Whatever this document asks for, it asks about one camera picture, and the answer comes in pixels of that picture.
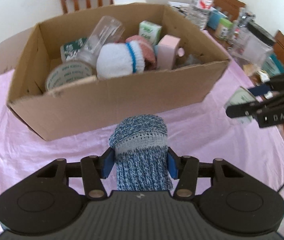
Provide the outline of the brown cardboard box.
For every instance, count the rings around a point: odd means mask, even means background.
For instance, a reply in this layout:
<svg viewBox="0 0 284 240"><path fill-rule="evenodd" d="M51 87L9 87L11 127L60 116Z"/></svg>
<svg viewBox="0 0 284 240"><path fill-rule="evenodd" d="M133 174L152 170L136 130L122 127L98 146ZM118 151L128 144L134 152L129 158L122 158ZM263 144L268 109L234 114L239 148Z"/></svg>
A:
<svg viewBox="0 0 284 240"><path fill-rule="evenodd" d="M103 16L119 20L125 37L134 35L144 20L159 24L162 34L179 37L186 55L194 55L200 64L109 80L87 77L47 92L47 76L61 61L60 47L88 35ZM133 3L82 10L32 29L15 67L7 107L39 137L52 141L110 126L129 116L201 102L229 61L209 35L167 5Z"/></svg>

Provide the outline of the teal box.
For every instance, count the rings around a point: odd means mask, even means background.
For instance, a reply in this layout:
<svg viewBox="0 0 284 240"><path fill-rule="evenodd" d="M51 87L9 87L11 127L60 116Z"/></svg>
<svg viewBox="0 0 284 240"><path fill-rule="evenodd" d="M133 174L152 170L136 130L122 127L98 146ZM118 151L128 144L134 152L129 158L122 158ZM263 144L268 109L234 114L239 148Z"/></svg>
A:
<svg viewBox="0 0 284 240"><path fill-rule="evenodd" d="M209 20L207 22L207 27L213 29L213 30L216 30L216 28L218 27L219 25L219 21L221 18L227 18L226 15L224 15L223 13L221 13L220 11L212 11L210 13L210 17L209 17Z"/></svg>

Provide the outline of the clear plastic water bottle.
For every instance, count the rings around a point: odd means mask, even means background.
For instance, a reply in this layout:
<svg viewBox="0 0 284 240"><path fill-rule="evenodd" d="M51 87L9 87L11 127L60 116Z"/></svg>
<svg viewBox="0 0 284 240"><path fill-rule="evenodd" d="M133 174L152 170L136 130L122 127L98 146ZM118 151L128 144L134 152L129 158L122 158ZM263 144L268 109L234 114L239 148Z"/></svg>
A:
<svg viewBox="0 0 284 240"><path fill-rule="evenodd" d="M204 30L209 20L213 2L214 0L190 0L186 18L200 30Z"/></svg>

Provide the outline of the pink rectangular box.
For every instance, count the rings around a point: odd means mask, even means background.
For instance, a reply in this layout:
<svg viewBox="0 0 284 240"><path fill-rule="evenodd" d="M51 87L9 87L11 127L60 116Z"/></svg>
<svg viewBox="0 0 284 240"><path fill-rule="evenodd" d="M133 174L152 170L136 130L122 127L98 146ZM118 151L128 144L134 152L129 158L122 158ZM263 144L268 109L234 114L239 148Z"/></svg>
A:
<svg viewBox="0 0 284 240"><path fill-rule="evenodd" d="M157 68L171 70L175 65L177 51L181 39L172 35L165 35L157 44Z"/></svg>

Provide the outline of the pink tablecloth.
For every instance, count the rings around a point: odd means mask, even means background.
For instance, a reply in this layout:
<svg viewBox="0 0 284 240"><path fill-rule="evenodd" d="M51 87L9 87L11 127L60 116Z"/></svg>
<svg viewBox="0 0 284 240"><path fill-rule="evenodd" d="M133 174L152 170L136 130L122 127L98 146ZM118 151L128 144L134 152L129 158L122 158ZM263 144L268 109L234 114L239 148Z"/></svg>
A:
<svg viewBox="0 0 284 240"><path fill-rule="evenodd" d="M13 71L0 75L0 194L57 158L77 162L101 155L113 126L44 141L6 106ZM276 127L260 129L257 122L240 124L225 114L224 105L250 80L231 62L201 103L162 113L169 146L180 155L209 163L222 158L277 190L284 183L284 140Z"/></svg>

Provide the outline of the clear capsule bottle silver cap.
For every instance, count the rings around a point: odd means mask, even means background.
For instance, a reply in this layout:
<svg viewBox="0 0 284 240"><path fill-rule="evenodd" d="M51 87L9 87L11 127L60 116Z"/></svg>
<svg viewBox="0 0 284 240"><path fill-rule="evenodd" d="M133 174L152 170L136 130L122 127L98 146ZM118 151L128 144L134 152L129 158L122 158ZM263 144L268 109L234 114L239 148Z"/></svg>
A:
<svg viewBox="0 0 284 240"><path fill-rule="evenodd" d="M76 59L96 68L102 46L118 42L124 30L125 28L119 20L111 16L103 16L77 52Z"/></svg>

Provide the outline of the green lid container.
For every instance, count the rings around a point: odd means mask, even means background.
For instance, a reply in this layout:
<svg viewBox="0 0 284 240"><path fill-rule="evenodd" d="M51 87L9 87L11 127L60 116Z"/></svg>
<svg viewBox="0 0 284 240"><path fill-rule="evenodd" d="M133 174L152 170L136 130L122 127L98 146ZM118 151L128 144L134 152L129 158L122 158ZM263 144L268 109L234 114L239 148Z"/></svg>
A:
<svg viewBox="0 0 284 240"><path fill-rule="evenodd" d="M214 36L219 40L226 40L233 23L227 18L220 18Z"/></svg>

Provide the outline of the white sock roll blue stripe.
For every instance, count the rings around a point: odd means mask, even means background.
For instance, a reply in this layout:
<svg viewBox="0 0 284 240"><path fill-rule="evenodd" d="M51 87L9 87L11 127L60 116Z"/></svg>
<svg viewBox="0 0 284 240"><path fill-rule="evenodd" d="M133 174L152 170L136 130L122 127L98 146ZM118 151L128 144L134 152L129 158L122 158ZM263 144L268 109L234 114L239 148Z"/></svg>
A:
<svg viewBox="0 0 284 240"><path fill-rule="evenodd" d="M96 62L97 76L102 80L142 73L144 69L145 59L137 41L104 45Z"/></svg>

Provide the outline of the pink knit sock roll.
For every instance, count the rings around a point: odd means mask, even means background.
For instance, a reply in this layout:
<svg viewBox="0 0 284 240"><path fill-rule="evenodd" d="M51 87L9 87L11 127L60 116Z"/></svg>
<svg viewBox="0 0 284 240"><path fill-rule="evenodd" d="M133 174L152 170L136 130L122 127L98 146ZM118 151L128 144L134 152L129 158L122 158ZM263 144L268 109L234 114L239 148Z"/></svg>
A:
<svg viewBox="0 0 284 240"><path fill-rule="evenodd" d="M145 60L145 70L155 70L157 68L156 56L153 46L144 37L139 35L133 35L128 37L126 42L137 41L141 48L142 55Z"/></svg>

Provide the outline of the wooden chair right side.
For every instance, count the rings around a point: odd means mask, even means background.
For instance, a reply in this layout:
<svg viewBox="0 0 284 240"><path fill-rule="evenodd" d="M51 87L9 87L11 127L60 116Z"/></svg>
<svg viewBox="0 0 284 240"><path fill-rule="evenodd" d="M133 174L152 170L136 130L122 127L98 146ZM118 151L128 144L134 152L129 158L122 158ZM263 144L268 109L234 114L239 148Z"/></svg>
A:
<svg viewBox="0 0 284 240"><path fill-rule="evenodd" d="M239 0L214 0L213 7L219 9L232 22L238 18L240 8L245 8L246 4Z"/></svg>

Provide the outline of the clear jar black lid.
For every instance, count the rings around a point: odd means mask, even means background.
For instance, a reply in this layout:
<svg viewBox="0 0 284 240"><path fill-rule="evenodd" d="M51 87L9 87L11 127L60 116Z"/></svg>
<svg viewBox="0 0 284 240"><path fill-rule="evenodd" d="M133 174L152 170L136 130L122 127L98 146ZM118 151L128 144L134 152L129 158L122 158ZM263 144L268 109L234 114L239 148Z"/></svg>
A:
<svg viewBox="0 0 284 240"><path fill-rule="evenodd" d="M240 31L230 50L230 55L235 59L243 59L261 67L265 59L273 53L275 43L270 33L254 21L250 21Z"/></svg>

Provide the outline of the green white medicine box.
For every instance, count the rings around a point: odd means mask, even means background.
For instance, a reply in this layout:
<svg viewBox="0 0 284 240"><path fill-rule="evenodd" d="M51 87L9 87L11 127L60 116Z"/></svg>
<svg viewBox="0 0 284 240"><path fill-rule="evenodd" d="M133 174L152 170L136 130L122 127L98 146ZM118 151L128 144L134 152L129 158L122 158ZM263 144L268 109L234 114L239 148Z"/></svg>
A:
<svg viewBox="0 0 284 240"><path fill-rule="evenodd" d="M87 38L82 37L75 41L63 44L60 47L62 62L74 60L76 58L77 53L79 52L79 50L82 48L82 46L85 44L86 41Z"/></svg>

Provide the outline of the blue knit sock roll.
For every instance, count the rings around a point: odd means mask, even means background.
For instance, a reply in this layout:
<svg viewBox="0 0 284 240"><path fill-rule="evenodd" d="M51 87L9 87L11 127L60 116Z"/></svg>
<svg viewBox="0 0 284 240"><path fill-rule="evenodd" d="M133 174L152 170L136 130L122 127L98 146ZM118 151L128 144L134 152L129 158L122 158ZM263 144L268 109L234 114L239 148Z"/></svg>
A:
<svg viewBox="0 0 284 240"><path fill-rule="evenodd" d="M119 191L170 191L167 127L157 115L126 118L115 128L109 146L115 153Z"/></svg>

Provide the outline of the clear tape roll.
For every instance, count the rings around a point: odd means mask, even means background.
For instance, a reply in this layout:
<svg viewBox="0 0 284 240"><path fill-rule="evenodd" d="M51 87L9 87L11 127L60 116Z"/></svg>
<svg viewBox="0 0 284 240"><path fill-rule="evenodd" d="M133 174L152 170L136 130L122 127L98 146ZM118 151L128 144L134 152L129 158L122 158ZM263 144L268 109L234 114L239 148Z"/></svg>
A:
<svg viewBox="0 0 284 240"><path fill-rule="evenodd" d="M92 76L90 66L80 61L68 61L53 69L46 79L46 91Z"/></svg>

